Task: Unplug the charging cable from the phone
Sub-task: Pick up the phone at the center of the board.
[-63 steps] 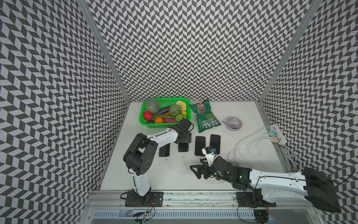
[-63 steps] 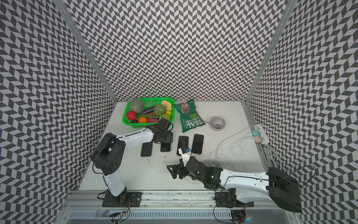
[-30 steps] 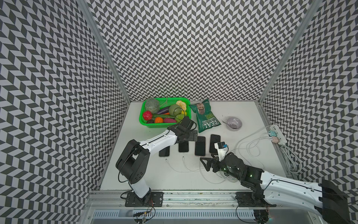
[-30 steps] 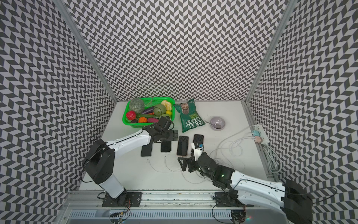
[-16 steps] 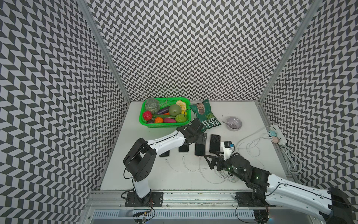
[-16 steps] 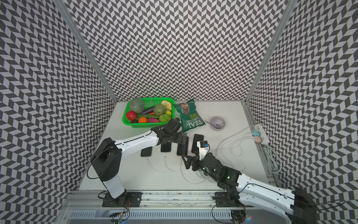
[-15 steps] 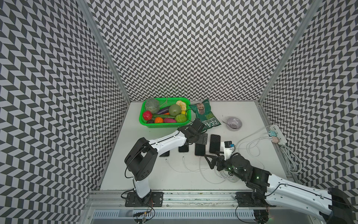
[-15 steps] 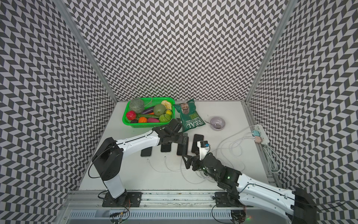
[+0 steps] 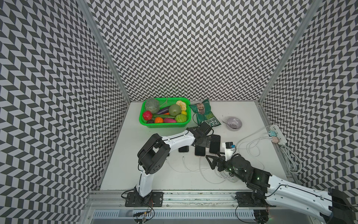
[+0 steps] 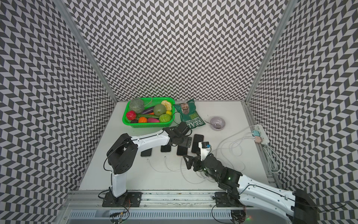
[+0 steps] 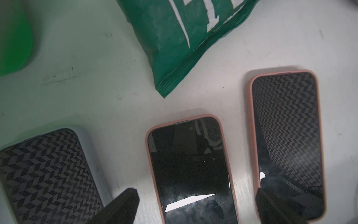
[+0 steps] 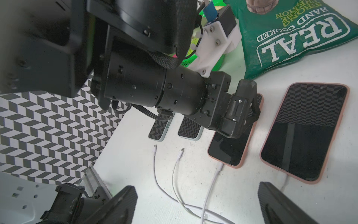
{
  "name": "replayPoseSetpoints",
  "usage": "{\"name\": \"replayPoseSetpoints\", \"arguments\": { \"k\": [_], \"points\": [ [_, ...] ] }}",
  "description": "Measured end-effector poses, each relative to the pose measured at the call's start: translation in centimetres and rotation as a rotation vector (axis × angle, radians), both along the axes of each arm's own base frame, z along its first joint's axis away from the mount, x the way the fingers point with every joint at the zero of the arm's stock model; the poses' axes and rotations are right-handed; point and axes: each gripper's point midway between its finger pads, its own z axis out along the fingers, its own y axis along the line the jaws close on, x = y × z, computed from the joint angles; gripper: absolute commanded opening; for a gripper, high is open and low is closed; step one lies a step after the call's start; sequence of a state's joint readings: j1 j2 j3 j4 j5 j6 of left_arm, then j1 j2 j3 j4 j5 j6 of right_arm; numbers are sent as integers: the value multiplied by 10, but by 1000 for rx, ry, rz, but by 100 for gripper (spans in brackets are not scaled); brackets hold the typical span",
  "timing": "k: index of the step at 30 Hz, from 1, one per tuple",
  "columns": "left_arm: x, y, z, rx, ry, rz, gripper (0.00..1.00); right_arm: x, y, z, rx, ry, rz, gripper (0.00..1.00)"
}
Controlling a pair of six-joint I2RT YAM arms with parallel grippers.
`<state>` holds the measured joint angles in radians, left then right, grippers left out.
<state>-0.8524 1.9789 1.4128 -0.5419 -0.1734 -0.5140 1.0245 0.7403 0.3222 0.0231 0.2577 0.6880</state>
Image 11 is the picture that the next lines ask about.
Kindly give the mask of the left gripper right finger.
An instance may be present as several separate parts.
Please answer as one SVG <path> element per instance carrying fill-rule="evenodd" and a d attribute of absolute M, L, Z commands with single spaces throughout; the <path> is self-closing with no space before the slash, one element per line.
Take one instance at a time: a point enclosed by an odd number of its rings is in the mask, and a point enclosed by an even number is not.
<path fill-rule="evenodd" d="M 296 214 L 273 193 L 258 188 L 255 202 L 262 224 L 307 224 L 308 222 Z"/>

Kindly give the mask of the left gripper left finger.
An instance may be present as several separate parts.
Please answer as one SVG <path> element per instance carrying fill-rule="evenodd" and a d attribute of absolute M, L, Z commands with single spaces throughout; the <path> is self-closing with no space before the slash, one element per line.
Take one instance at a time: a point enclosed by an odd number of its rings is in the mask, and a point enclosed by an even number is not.
<path fill-rule="evenodd" d="M 139 202 L 138 191 L 127 188 L 87 224 L 133 224 Z"/>

